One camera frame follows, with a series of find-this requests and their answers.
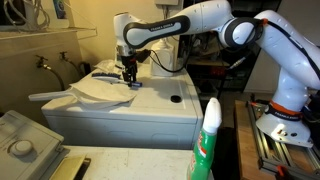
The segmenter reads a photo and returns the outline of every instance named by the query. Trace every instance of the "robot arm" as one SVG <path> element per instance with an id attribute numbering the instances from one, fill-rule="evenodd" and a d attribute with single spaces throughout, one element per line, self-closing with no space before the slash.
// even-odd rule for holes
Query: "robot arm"
<path id="1" fill-rule="evenodd" d="M 281 66 L 278 89 L 257 121 L 258 128 L 276 141 L 312 146 L 300 111 L 308 100 L 307 89 L 320 89 L 320 50 L 279 14 L 264 11 L 255 18 L 234 18 L 227 1 L 212 0 L 150 24 L 128 13 L 118 14 L 114 27 L 126 81 L 135 81 L 135 49 L 155 39 L 216 31 L 224 47 L 242 48 L 256 42 Z"/>

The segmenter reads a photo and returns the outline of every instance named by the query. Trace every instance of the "white lid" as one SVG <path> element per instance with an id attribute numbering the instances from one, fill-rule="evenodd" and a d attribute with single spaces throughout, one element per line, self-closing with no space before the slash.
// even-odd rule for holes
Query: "white lid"
<path id="1" fill-rule="evenodd" d="M 216 98 L 211 98 L 207 104 L 202 127 L 208 133 L 216 133 L 221 121 L 220 103 Z"/>

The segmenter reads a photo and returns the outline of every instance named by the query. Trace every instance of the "wall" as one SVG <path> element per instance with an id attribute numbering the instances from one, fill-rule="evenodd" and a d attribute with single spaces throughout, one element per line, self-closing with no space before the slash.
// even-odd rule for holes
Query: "wall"
<path id="1" fill-rule="evenodd" d="M 320 45 L 320 1 L 282 0 L 278 13 L 286 18 L 303 36 Z M 258 56 L 249 78 L 246 92 L 275 92 L 280 67 L 264 51 Z"/>
<path id="2" fill-rule="evenodd" d="M 155 5 L 153 0 L 69 0 L 71 5 L 72 24 L 76 27 L 97 27 L 94 31 L 78 33 L 80 49 L 83 59 L 97 64 L 104 59 L 114 59 L 116 39 L 113 29 L 114 15 L 129 12 L 133 16 L 146 22 L 163 20 L 161 6 Z M 182 9 L 182 0 L 179 5 L 170 6 L 170 15 Z M 178 42 L 169 38 L 169 42 L 178 48 Z"/>
<path id="3" fill-rule="evenodd" d="M 36 55 L 48 59 L 45 64 L 61 76 L 68 88 L 80 76 L 70 63 L 59 59 L 59 53 L 67 51 L 71 61 L 82 61 L 77 36 L 75 32 L 18 35 L 6 38 L 6 33 L 0 32 L 0 112 L 15 110 L 47 126 L 41 112 L 47 101 L 30 102 L 28 96 L 61 89 L 53 73 L 37 68 Z"/>

